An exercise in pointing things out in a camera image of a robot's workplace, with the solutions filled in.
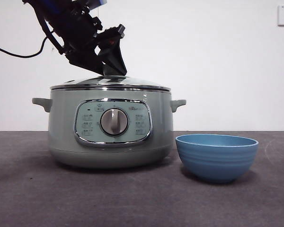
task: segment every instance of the pot base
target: pot base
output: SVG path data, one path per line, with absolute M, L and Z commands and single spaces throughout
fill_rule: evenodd
M 52 156 L 61 163 L 95 169 L 142 166 L 165 158 L 171 146 L 132 152 L 74 152 L 50 148 Z

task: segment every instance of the robotic arm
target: robotic arm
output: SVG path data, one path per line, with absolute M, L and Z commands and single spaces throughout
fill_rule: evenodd
M 104 76 L 127 73 L 121 51 L 120 39 L 124 37 L 125 27 L 119 25 L 102 30 L 98 17 L 92 17 L 89 11 L 106 3 L 106 0 L 22 0 L 35 10 L 37 19 L 47 38 L 60 54 L 65 54 L 70 64 L 96 72 Z M 49 30 L 63 39 L 61 46 Z M 101 51 L 97 55 L 95 48 Z

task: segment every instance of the black cable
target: black cable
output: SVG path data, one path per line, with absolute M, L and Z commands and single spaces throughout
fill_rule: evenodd
M 37 55 L 41 54 L 41 52 L 42 52 L 42 50 L 44 48 L 44 44 L 45 44 L 46 40 L 47 40 L 47 37 L 45 37 L 44 40 L 42 41 L 41 48 L 40 48 L 40 50 L 37 53 L 32 54 L 32 55 L 28 55 L 28 56 L 23 56 L 23 55 L 10 53 L 10 52 L 5 51 L 5 50 L 3 50 L 1 48 L 0 48 L 0 51 L 2 51 L 3 53 L 6 53 L 8 55 L 11 55 L 11 56 L 14 56 L 14 57 L 18 57 L 18 58 L 32 58 L 32 57 L 36 57 Z

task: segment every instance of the control panel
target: control panel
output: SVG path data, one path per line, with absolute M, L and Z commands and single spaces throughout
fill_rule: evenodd
M 84 143 L 134 143 L 150 135 L 151 114 L 142 101 L 97 99 L 77 109 L 75 133 Z

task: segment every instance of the electric pressure cooker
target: electric pressure cooker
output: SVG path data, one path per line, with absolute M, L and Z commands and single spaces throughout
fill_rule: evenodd
M 87 168 L 140 166 L 173 146 L 172 113 L 186 100 L 170 88 L 129 77 L 71 80 L 33 98 L 49 113 L 49 150 L 59 162 Z

